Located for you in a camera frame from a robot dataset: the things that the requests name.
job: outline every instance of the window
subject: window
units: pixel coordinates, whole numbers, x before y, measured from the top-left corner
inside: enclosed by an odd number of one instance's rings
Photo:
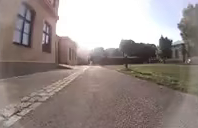
[[[71,58],[72,58],[72,55],[71,55],[72,53],[71,52],[72,52],[72,49],[69,48],[69,60],[71,60]]]
[[[47,22],[43,26],[42,50],[51,53],[51,26]]]
[[[13,35],[14,43],[30,46],[33,15],[33,11],[26,4],[21,5]]]
[[[179,54],[178,54],[178,50],[177,49],[175,49],[175,58],[179,58]]]

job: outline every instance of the roof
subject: roof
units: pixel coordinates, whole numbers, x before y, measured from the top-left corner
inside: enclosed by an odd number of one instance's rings
[[[172,45],[179,45],[183,44],[184,42],[182,40],[175,41]]]

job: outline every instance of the building facade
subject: building facade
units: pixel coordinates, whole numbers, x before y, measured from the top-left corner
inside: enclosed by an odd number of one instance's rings
[[[0,0],[0,78],[56,67],[59,0]]]
[[[77,64],[77,44],[69,37],[58,38],[58,63],[67,65]]]

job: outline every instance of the sidewalk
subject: sidewalk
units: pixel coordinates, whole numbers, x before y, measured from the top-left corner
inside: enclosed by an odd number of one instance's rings
[[[82,67],[78,67],[72,70],[57,69],[48,72],[2,79],[0,80],[0,108],[17,103],[21,98],[27,96],[31,92],[61,80],[81,68]]]

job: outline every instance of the sunlight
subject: sunlight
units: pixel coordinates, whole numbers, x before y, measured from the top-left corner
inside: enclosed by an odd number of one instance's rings
[[[161,31],[149,7],[150,0],[62,0],[57,34],[88,49],[118,47],[121,39],[130,38],[157,43]]]

